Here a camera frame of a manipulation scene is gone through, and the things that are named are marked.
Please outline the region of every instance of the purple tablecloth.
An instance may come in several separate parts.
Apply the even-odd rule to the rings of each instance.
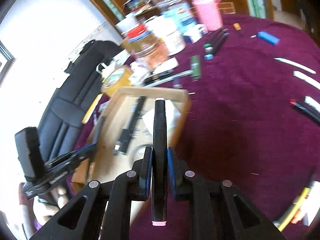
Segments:
[[[202,68],[198,81],[180,79],[183,88],[195,94],[190,95],[191,113],[176,151],[205,178],[236,183],[273,219],[300,194],[310,165],[318,164],[320,132],[289,104],[291,98],[305,95],[320,102],[320,91],[293,76],[299,69],[273,58],[303,64],[317,74],[301,72],[320,81],[320,50],[306,33],[288,25],[242,15],[223,15],[223,22],[230,37],[213,60],[203,59],[210,33],[175,55],[180,64],[175,73],[188,70],[194,55],[200,55]],[[241,33],[234,30],[235,22],[241,25]],[[259,31],[280,38],[279,44],[250,39]],[[85,145],[91,129],[92,119],[78,147]],[[148,205],[132,224],[130,239],[189,239],[188,204],[176,203],[169,195],[167,211],[167,226],[153,227]],[[283,233],[292,240],[307,230],[302,223],[289,224]]]

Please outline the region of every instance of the cardboard box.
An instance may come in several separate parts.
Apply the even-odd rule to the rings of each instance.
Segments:
[[[156,98],[169,99],[180,111],[180,119],[176,121],[174,129],[167,134],[168,147],[176,146],[182,132],[187,112],[191,107],[191,101],[187,90],[169,88],[141,88],[141,87],[119,87],[112,96],[108,106],[102,111],[101,116],[106,116],[99,141],[98,151],[94,161],[91,163],[90,173],[87,179],[87,168],[89,160],[85,160],[76,169],[72,182],[86,184],[91,180],[98,180],[101,183],[114,180],[118,175],[131,170],[134,161],[142,159],[145,145],[152,145],[152,135],[146,136],[146,126],[143,120],[137,123],[137,137],[130,142],[127,155],[113,155],[116,140],[118,140],[123,127],[131,117],[131,109],[139,96],[146,96],[143,113],[148,112],[155,106]],[[92,130],[87,143],[92,141],[94,129]],[[132,202],[131,221],[136,217],[143,202]]]

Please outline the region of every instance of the blue eraser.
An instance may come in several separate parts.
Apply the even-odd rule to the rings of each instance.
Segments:
[[[267,32],[258,32],[257,33],[257,36],[260,38],[260,39],[263,39],[264,41],[267,41],[269,43],[271,43],[272,45],[276,45],[278,44],[279,42],[279,38],[271,35],[270,33],[267,33]]]
[[[212,54],[204,55],[204,59],[205,59],[205,60],[213,59],[213,55],[212,55]]]

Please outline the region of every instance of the pink basket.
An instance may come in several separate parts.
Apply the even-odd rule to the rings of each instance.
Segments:
[[[218,4],[221,0],[192,0],[192,4],[198,12],[200,22],[209,31],[218,30],[223,26]]]

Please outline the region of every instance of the red lid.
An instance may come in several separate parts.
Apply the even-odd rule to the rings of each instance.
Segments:
[[[147,28],[144,24],[141,24],[135,28],[133,28],[132,30],[127,32],[127,38],[128,39],[133,39],[135,37],[138,37],[139,35],[141,35],[142,33],[146,32]]]

